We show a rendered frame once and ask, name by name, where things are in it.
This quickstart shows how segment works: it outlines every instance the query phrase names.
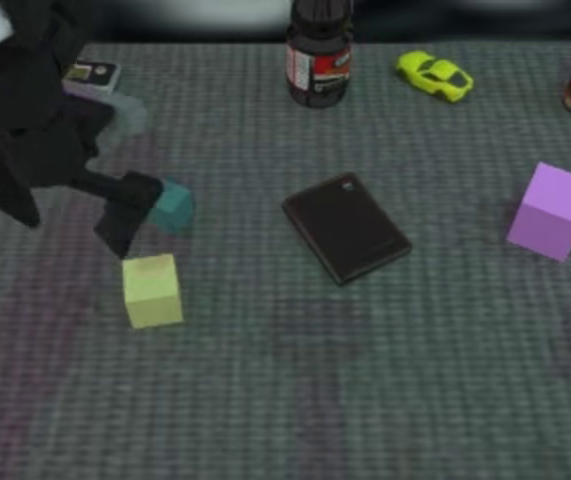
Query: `purple cube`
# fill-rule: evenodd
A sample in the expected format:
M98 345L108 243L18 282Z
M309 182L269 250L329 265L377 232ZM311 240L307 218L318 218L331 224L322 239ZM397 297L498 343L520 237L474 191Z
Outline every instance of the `purple cube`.
M563 262L571 252L571 172L545 163L518 209L507 241Z

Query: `yellow toy car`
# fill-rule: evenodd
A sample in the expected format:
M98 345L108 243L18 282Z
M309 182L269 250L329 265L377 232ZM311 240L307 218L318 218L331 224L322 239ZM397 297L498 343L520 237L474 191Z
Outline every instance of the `yellow toy car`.
M474 88L474 79L459 67L421 50L401 55L396 72L416 88L451 103L458 102Z

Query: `yellow cube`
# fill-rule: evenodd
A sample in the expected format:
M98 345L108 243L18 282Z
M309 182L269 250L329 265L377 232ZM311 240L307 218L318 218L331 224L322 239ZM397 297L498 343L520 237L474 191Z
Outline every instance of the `yellow cube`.
M156 327L183 321L174 255L123 261L123 289L132 327Z

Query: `black rectangular object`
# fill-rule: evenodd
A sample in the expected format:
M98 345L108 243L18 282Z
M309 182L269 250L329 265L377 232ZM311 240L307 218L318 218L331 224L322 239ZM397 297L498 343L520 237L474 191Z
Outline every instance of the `black rectangular object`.
M412 249L354 173L287 198L283 210L338 285Z

